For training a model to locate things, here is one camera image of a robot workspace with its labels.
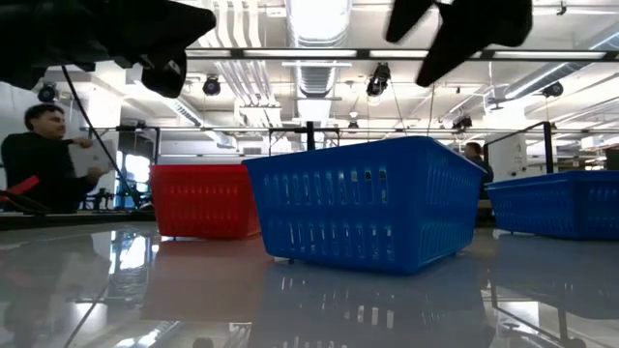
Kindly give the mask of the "white tablet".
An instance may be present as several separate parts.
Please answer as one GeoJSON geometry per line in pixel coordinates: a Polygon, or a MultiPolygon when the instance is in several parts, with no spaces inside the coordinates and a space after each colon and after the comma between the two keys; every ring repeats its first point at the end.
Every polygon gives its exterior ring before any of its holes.
{"type": "Polygon", "coordinates": [[[116,160],[116,145],[111,139],[107,139],[103,143],[96,141],[90,148],[70,145],[69,154],[74,166],[75,176],[83,177],[92,167],[98,167],[105,172],[113,170],[116,160]]]}

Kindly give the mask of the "blue plastic basket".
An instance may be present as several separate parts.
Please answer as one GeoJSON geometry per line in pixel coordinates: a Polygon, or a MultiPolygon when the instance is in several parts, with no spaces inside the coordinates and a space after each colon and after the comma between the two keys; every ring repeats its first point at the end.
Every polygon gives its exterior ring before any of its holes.
{"type": "Polygon", "coordinates": [[[619,241],[619,171],[566,171],[486,186],[502,230],[619,241]]]}
{"type": "Polygon", "coordinates": [[[483,168],[410,136],[247,159],[268,254],[413,274],[473,240],[483,168]]]}

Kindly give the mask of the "black overhead frame bar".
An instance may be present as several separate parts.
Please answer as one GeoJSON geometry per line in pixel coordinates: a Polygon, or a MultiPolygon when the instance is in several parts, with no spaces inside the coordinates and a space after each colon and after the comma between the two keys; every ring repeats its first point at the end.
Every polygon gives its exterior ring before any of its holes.
{"type": "MultiPolygon", "coordinates": [[[[422,61],[425,49],[188,48],[190,60],[422,61]]],[[[482,50],[466,61],[619,62],[619,50],[482,50]]]]}

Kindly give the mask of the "black metal frame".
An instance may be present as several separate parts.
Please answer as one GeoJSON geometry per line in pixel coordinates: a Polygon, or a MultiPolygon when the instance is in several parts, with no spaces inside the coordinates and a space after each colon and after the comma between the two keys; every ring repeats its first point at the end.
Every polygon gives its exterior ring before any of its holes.
{"type": "Polygon", "coordinates": [[[157,127],[117,126],[111,128],[81,127],[88,133],[89,138],[94,138],[96,132],[103,140],[111,140],[115,152],[120,151],[125,155],[140,156],[157,164],[161,153],[162,132],[157,127]]]}

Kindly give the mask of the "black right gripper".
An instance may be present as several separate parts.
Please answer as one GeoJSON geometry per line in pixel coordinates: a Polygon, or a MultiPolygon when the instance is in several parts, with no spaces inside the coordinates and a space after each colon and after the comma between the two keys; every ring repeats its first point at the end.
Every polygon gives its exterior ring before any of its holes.
{"type": "Polygon", "coordinates": [[[532,0],[393,0],[385,40],[402,41],[431,9],[441,24],[417,74],[422,87],[490,44],[521,45],[532,29],[532,0]]]}

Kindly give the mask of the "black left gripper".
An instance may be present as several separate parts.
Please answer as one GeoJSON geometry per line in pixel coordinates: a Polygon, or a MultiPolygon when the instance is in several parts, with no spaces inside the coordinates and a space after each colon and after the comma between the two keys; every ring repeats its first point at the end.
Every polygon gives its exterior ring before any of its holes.
{"type": "Polygon", "coordinates": [[[217,26],[211,10],[172,0],[104,0],[91,19],[95,41],[72,63],[91,72],[97,62],[114,60],[123,69],[142,67],[141,83],[159,95],[180,95],[187,72],[185,49],[217,26]]]}

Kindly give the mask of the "person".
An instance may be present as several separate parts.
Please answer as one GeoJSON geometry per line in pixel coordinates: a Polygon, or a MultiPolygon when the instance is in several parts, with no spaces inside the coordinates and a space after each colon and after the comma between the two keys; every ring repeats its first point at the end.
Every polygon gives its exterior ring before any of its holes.
{"type": "Polygon", "coordinates": [[[24,133],[8,135],[0,145],[8,190],[42,204],[53,214],[71,214],[108,172],[98,166],[78,177],[70,147],[93,146],[83,137],[68,138],[64,110],[40,103],[24,113],[24,133]]]}
{"type": "Polygon", "coordinates": [[[480,198],[488,199],[486,185],[493,182],[494,173],[493,173],[493,169],[491,168],[491,166],[488,163],[486,163],[485,160],[482,158],[482,154],[483,154],[483,149],[479,143],[468,142],[465,145],[464,155],[470,161],[474,162],[476,165],[483,168],[483,170],[486,172],[486,174],[484,175],[482,179],[482,183],[481,183],[480,198]]]}

